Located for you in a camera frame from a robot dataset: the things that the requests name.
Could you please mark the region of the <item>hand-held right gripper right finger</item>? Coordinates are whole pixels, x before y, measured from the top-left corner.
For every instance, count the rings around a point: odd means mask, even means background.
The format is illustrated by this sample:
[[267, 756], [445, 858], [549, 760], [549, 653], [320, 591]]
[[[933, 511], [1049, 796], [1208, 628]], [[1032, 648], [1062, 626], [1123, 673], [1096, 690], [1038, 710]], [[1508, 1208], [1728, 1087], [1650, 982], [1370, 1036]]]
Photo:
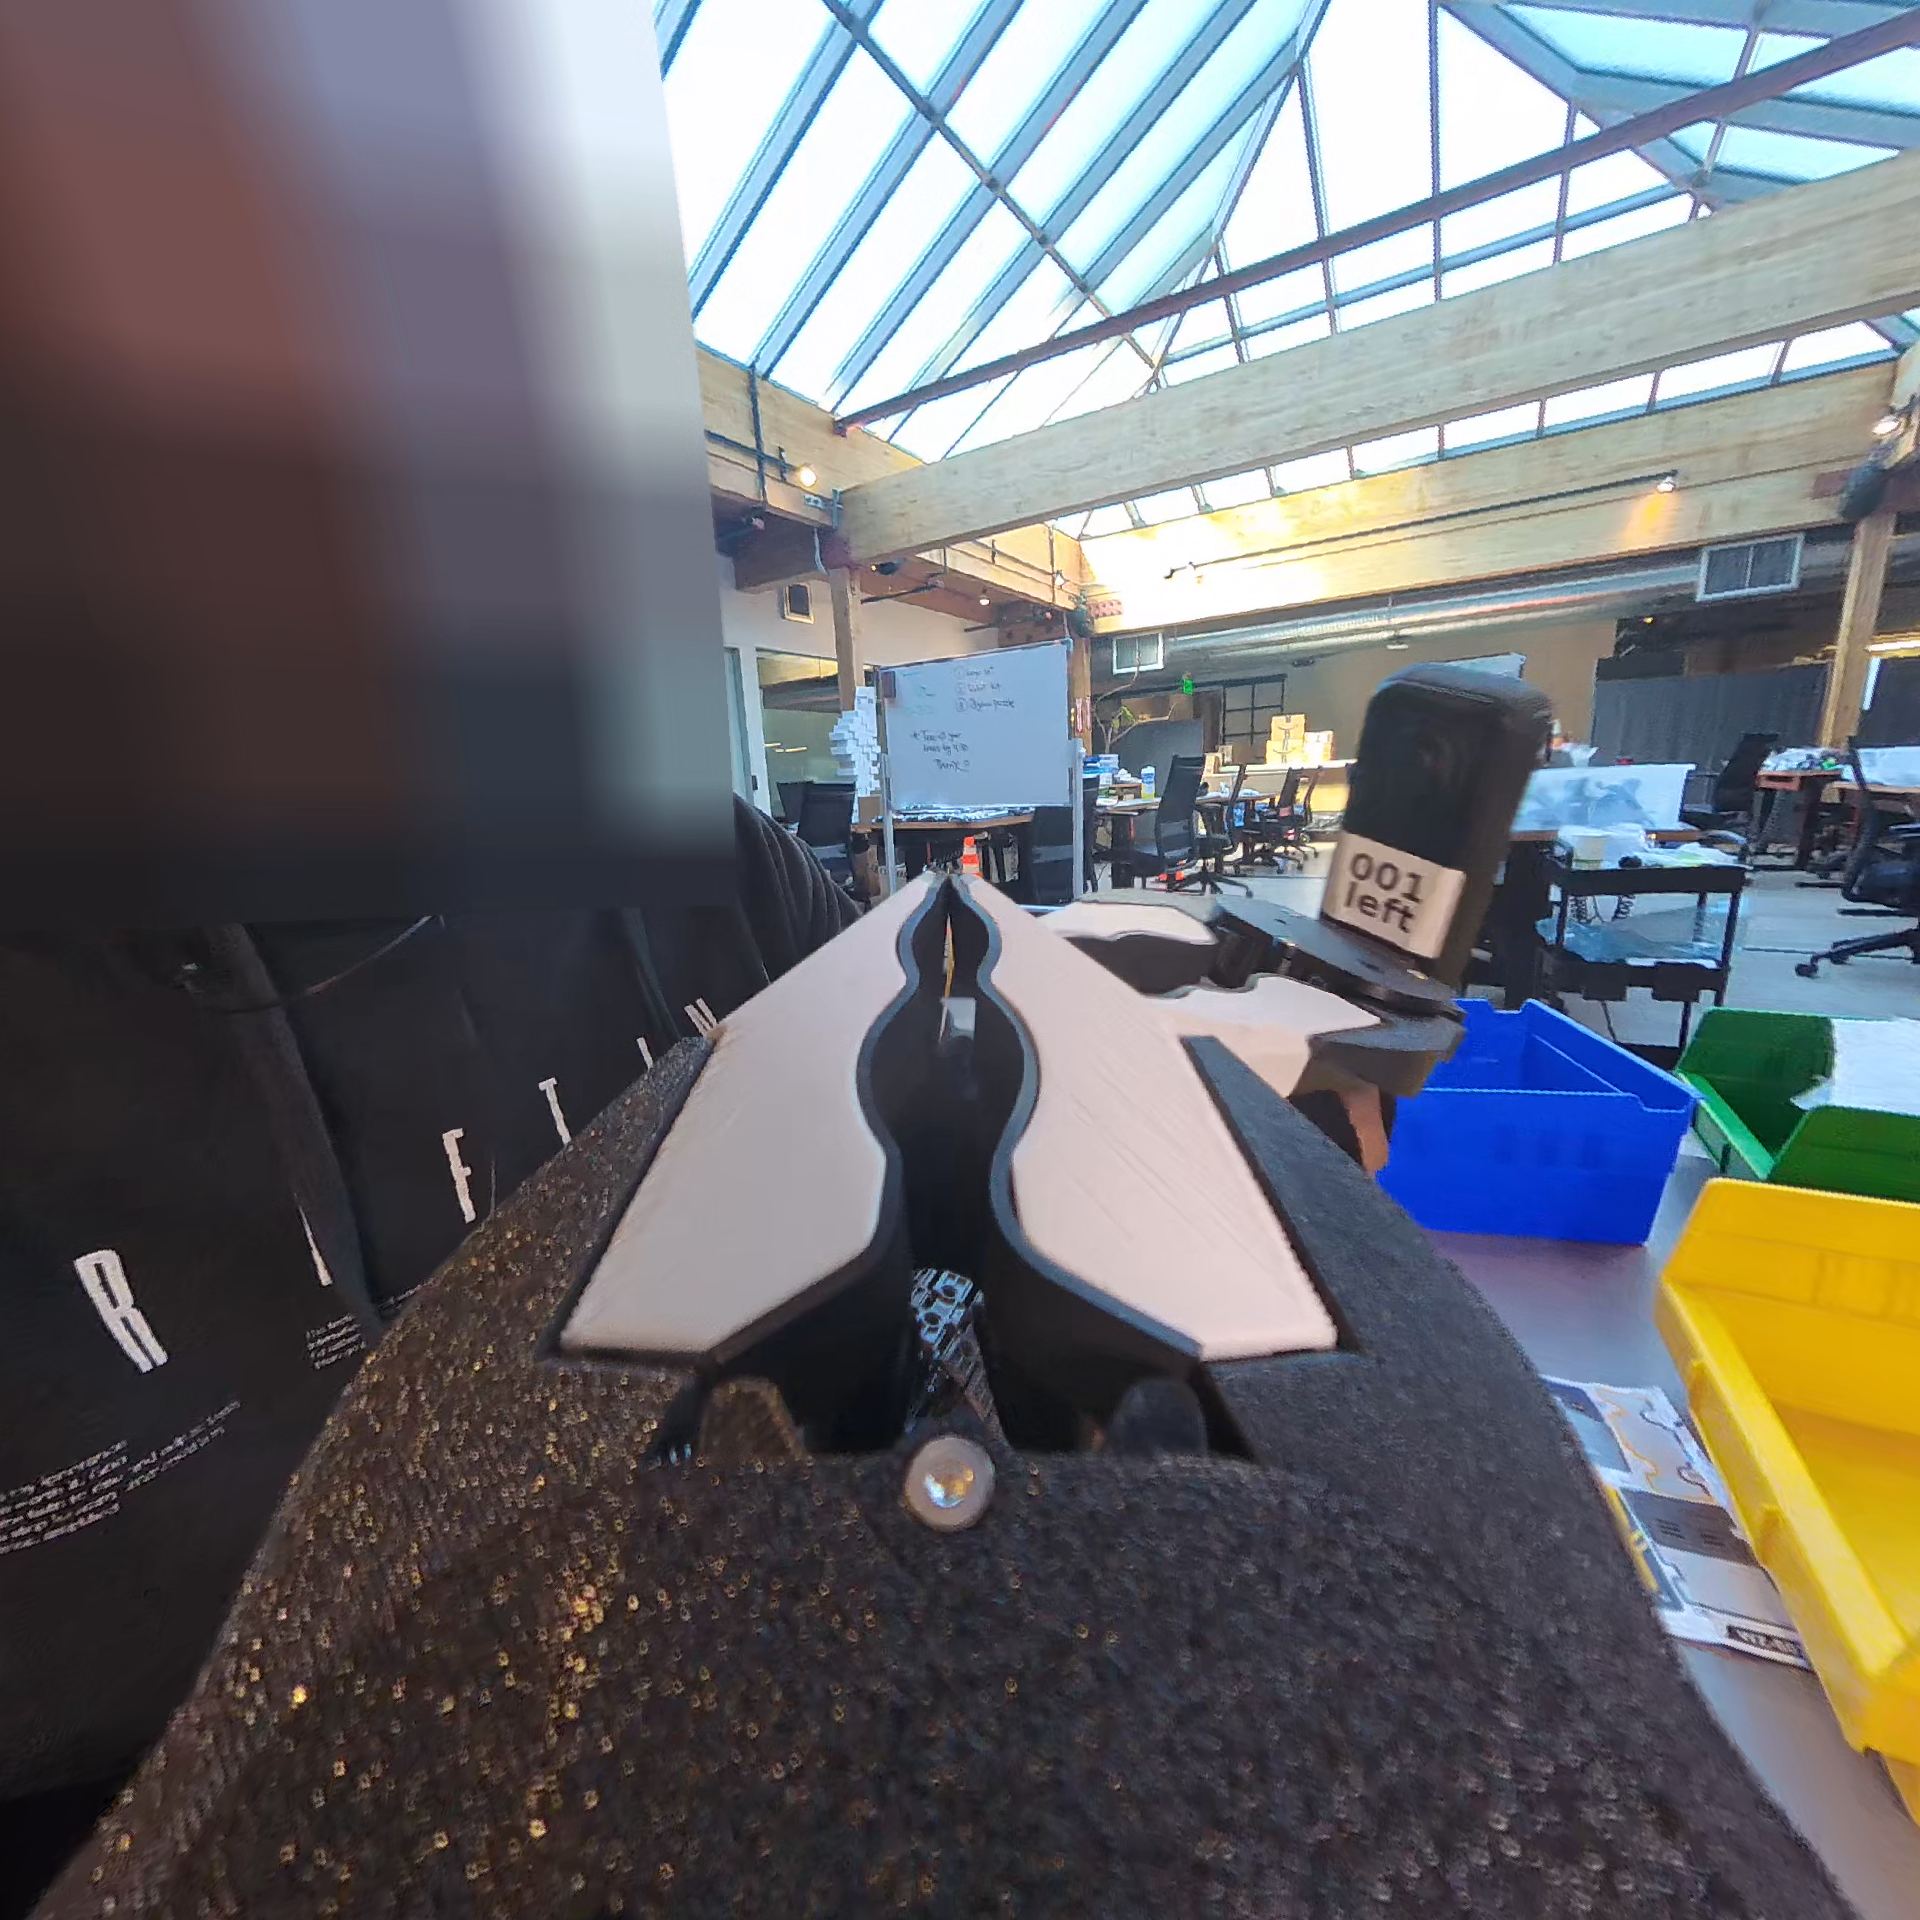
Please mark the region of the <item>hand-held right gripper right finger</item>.
[[1016, 1036], [997, 1177], [1034, 1266], [1198, 1360], [1330, 1353], [1338, 1321], [1185, 1036], [1038, 917], [965, 884]]

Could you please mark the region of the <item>white sticker sheet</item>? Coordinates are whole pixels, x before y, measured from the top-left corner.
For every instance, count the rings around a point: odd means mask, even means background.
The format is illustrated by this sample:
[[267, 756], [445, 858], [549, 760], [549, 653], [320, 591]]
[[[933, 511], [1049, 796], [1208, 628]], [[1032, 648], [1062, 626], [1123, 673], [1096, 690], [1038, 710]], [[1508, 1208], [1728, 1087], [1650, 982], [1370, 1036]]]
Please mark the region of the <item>white sticker sheet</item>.
[[1721, 1504], [1611, 1479], [1600, 1487], [1657, 1615], [1677, 1640], [1810, 1668], [1771, 1576]]

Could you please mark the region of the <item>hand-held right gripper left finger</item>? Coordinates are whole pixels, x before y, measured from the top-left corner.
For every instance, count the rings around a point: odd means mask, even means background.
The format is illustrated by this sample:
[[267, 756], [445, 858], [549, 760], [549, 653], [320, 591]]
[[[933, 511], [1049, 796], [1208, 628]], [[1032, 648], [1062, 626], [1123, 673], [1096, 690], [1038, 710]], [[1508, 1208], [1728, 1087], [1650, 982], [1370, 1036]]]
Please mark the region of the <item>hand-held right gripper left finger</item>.
[[561, 1329], [569, 1354], [732, 1360], [881, 1241], [858, 1063], [907, 989], [918, 877], [720, 1021]]

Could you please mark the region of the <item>black utility cart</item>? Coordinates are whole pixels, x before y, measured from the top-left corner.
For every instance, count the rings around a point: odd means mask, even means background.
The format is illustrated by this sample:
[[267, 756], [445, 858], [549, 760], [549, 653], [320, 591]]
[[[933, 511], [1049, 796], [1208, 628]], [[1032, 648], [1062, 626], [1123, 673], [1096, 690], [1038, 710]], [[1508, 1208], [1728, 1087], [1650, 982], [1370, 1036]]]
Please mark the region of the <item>black utility cart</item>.
[[1557, 844], [1544, 863], [1548, 912], [1539, 988], [1557, 1009], [1603, 1009], [1637, 992], [1676, 1009], [1676, 1042], [1648, 1049], [1674, 1065], [1697, 1009], [1721, 1007], [1731, 982], [1748, 869], [1691, 848], [1656, 848], [1616, 861], [1580, 861]]

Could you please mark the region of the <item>green plastic bin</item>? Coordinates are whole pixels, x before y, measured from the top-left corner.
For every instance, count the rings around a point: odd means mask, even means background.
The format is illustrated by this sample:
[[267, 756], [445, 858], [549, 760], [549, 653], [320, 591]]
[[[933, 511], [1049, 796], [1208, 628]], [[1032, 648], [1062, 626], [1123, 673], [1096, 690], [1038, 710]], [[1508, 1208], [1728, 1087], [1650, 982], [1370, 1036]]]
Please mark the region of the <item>green plastic bin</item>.
[[1918, 1116], [1792, 1103], [1792, 1093], [1829, 1063], [1830, 1018], [1707, 1012], [1677, 1065], [1697, 1093], [1697, 1138], [1725, 1180], [1912, 1204]]

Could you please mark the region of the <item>blue plastic bin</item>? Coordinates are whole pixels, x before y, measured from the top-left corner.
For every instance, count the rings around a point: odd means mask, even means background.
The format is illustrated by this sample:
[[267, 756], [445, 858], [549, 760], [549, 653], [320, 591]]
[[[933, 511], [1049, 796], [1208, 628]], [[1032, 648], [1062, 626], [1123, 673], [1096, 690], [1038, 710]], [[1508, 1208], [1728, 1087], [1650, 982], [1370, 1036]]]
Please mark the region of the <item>blue plastic bin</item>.
[[1430, 1231], [1644, 1244], [1691, 1086], [1537, 999], [1459, 1012], [1454, 1053], [1397, 1105], [1378, 1184]]

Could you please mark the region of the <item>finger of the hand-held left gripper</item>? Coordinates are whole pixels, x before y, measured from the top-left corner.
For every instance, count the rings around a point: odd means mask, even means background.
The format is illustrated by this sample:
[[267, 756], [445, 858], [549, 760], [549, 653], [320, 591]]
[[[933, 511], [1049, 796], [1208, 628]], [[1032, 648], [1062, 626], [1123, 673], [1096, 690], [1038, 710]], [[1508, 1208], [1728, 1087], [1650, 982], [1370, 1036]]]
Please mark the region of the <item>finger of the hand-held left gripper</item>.
[[1193, 988], [1216, 972], [1211, 921], [1177, 904], [1074, 900], [1052, 906], [1044, 930], [1129, 988]]
[[1172, 1024], [1188, 1037], [1306, 1047], [1318, 1036], [1378, 1025], [1380, 1014], [1299, 978], [1252, 978], [1236, 989], [1195, 982], [1174, 992]]

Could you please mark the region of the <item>yellow grey toy tracked vehicle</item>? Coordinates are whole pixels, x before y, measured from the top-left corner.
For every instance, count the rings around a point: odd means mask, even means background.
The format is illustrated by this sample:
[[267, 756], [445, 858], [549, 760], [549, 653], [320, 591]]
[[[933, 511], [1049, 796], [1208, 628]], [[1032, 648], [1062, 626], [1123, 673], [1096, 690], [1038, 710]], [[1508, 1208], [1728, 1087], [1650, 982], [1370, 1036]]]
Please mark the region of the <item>yellow grey toy tracked vehicle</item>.
[[968, 1417], [990, 1437], [1003, 1437], [986, 1353], [976, 1335], [976, 1287], [954, 1271], [921, 1269], [913, 1278], [915, 1382], [905, 1426]]

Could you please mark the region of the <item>clear bubble wrap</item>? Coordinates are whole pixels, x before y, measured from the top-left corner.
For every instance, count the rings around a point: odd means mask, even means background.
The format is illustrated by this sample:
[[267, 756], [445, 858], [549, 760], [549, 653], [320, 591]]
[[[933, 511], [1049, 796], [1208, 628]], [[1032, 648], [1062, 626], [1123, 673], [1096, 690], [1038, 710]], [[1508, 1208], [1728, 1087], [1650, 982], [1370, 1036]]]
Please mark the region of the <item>clear bubble wrap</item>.
[[1918, 1021], [1837, 1016], [1829, 1063], [1792, 1093], [1795, 1108], [1918, 1116]]

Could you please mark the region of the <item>yellow plastic bin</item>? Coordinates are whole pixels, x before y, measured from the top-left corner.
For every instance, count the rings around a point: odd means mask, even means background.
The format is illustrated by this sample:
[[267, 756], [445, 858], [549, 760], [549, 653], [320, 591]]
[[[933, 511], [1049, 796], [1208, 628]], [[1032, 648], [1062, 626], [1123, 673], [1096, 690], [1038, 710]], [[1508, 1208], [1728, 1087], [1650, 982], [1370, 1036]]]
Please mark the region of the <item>yellow plastic bin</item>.
[[1656, 1322], [1849, 1745], [1918, 1815], [1918, 1207], [1707, 1181]]

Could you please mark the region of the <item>black printed hoodie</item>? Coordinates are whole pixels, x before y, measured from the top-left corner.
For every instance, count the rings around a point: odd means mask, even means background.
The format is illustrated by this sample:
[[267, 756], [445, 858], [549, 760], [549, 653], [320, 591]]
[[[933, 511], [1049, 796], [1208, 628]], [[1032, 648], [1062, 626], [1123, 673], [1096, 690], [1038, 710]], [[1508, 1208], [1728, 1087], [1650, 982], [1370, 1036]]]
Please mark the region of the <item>black printed hoodie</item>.
[[4, 934], [8, 1804], [128, 1773], [420, 1284], [854, 918], [738, 802], [715, 902]]

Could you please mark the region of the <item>rolling whiteboard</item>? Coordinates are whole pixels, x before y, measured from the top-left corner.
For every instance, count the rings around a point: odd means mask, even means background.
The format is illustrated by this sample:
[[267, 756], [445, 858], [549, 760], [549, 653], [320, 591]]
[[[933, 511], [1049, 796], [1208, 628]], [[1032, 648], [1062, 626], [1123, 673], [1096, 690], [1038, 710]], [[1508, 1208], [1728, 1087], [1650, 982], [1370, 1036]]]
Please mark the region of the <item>rolling whiteboard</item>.
[[1073, 728], [1067, 640], [1000, 647], [882, 666], [876, 681], [881, 876], [897, 888], [897, 833], [933, 813], [957, 832], [956, 810], [1034, 813], [1065, 807], [1065, 897], [1086, 888], [1086, 751]]

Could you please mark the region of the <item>black office chair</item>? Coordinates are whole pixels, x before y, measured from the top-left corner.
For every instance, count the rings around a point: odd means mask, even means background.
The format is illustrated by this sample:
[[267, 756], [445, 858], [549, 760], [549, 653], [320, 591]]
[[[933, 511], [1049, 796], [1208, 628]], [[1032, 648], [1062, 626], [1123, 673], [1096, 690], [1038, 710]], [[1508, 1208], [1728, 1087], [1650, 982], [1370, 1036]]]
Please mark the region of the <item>black office chair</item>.
[[1204, 887], [1204, 856], [1198, 849], [1195, 805], [1204, 786], [1204, 753], [1174, 753], [1164, 781], [1153, 824], [1133, 815], [1128, 837], [1113, 826], [1113, 887], [1161, 884], [1169, 892]]
[[1797, 976], [1814, 978], [1859, 954], [1901, 953], [1918, 965], [1918, 821], [1901, 807], [1885, 781], [1865, 766], [1868, 750], [1859, 733], [1846, 737], [1852, 789], [1857, 790], [1857, 839], [1840, 876], [1840, 895], [1852, 909], [1877, 909], [1904, 921], [1901, 930], [1874, 933], [1814, 950], [1795, 965]]

